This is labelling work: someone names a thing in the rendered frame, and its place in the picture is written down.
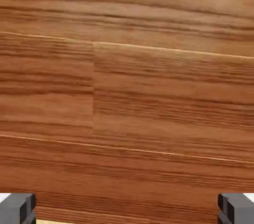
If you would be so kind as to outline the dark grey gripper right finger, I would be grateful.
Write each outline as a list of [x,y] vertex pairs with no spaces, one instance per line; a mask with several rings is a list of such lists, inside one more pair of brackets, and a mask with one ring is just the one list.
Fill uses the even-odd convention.
[[254,224],[254,193],[221,193],[217,224]]

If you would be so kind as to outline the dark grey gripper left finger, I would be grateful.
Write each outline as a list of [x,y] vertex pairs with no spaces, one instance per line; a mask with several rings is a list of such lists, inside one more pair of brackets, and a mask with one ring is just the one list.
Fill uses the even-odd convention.
[[36,224],[36,195],[0,193],[0,224]]

